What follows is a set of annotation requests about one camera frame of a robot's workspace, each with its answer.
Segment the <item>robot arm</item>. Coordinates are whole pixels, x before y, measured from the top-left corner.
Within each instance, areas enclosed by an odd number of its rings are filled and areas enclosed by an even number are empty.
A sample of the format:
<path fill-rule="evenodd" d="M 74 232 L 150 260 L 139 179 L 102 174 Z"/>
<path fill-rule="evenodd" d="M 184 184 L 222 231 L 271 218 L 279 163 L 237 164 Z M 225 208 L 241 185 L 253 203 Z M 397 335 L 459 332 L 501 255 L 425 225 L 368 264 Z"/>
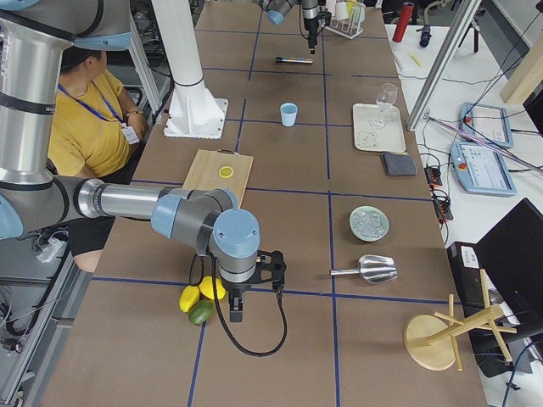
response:
<path fill-rule="evenodd" d="M 260 0 L 256 2 L 264 11 L 273 25 L 280 25 L 288 16 L 292 8 L 298 7 L 301 13 L 307 45 L 311 54 L 315 53 L 317 39 L 320 32 L 331 21 L 331 13 L 327 10 L 325 1 L 317 0 Z"/>
<path fill-rule="evenodd" d="M 1 235 L 65 223 L 76 264 L 96 270 L 116 215 L 212 258 L 233 321 L 254 280 L 255 217 L 228 192 L 137 198 L 129 183 L 148 126 L 106 53 L 131 40 L 127 1 L 4 1 Z"/>

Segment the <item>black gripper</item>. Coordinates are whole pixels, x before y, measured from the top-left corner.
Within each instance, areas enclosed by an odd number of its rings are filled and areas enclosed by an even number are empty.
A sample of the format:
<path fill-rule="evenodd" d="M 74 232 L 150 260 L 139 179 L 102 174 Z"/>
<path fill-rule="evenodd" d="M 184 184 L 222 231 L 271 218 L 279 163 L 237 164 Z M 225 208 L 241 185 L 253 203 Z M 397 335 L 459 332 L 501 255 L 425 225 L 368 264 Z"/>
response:
<path fill-rule="evenodd" d="M 230 282 L 223 280 L 223 287 L 228 292 L 230 322 L 243 321 L 244 317 L 244 293 L 252 285 L 247 282 Z"/>
<path fill-rule="evenodd" d="M 310 53 L 315 53 L 316 48 L 316 39 L 321 27 L 321 19 L 319 17 L 315 18 L 303 18 L 304 28 L 306 30 L 306 36 L 308 43 L 308 49 Z"/>

